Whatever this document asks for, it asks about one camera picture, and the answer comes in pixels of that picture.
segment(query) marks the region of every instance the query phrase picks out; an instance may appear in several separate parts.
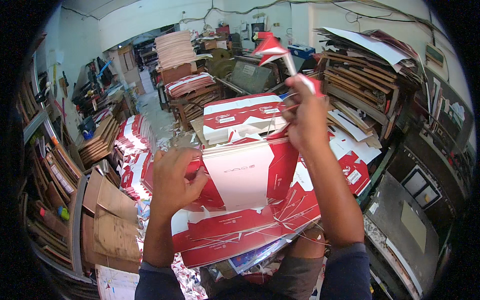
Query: cardboard box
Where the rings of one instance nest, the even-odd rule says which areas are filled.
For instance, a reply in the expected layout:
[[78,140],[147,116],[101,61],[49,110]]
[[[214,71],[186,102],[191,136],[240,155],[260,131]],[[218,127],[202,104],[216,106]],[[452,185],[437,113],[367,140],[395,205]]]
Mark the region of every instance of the cardboard box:
[[212,39],[209,41],[204,41],[205,50],[215,49],[216,47],[216,40]]

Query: sticker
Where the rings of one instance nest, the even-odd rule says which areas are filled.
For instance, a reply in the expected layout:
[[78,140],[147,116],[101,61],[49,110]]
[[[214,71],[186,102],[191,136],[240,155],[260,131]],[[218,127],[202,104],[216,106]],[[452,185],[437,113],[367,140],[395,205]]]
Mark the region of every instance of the sticker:
[[227,123],[227,122],[231,122],[231,121],[235,121],[235,117],[223,118],[223,119],[218,120],[219,123]]
[[273,114],[273,113],[276,113],[276,112],[280,112],[280,110],[278,110],[278,108],[272,108],[272,109],[264,110],[264,113],[266,113],[266,114]]
[[355,184],[361,177],[360,172],[357,170],[354,170],[348,177],[348,181],[350,181],[352,184]]
[[254,66],[245,65],[245,66],[243,67],[243,71],[242,71],[242,72],[244,72],[245,74],[248,74],[248,75],[252,76],[253,73],[255,73],[255,69],[256,69],[256,68],[255,68]]
[[375,214],[375,212],[377,211],[377,208],[378,208],[378,203],[377,202],[374,202],[370,208],[368,209],[370,211],[370,213],[373,215]]

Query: blue container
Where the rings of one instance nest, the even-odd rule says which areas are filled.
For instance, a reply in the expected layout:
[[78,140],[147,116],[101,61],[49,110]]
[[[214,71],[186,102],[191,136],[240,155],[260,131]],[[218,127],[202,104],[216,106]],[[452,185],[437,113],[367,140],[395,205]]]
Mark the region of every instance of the blue container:
[[293,56],[303,58],[304,60],[309,60],[312,54],[315,53],[315,48],[308,46],[289,45],[288,49]]

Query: paper pile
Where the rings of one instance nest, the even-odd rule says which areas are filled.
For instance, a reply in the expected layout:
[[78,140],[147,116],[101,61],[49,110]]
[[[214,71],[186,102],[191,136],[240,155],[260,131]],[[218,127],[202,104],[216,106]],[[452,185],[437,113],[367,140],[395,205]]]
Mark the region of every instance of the paper pile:
[[183,94],[204,88],[212,84],[215,84],[213,76],[202,72],[200,74],[185,76],[177,81],[166,84],[165,89],[170,96],[180,97]]
[[174,68],[196,58],[188,30],[159,36],[155,39],[155,45],[159,69]]
[[142,115],[131,116],[122,124],[115,145],[125,154],[154,151],[156,134],[150,122]]
[[241,136],[267,132],[285,126],[282,100],[273,93],[263,93],[211,102],[204,108],[204,136],[209,144],[226,142],[230,132]]
[[120,190],[127,196],[136,201],[152,198],[152,153],[125,155],[120,174]]

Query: cardboard stack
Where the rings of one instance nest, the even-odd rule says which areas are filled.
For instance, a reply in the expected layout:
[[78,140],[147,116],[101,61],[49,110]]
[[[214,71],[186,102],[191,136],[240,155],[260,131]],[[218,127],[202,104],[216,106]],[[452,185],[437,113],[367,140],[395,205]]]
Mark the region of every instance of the cardboard stack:
[[125,156],[120,190],[134,200],[150,199],[153,186],[153,155],[150,152]]
[[188,30],[159,36],[155,39],[155,45],[159,69],[174,68],[195,60]]
[[267,132],[285,126],[282,100],[263,93],[211,102],[204,108],[203,134],[209,144],[226,142],[236,130],[240,135]]
[[89,166],[112,153],[118,132],[117,121],[111,115],[104,118],[95,130],[93,138],[83,141],[78,147],[83,164]]
[[115,140],[115,145],[126,154],[143,152],[153,148],[156,143],[156,135],[150,122],[142,115],[131,116],[122,124]]
[[183,94],[215,84],[213,76],[208,73],[194,74],[182,77],[165,85],[167,93],[172,97],[180,97]]

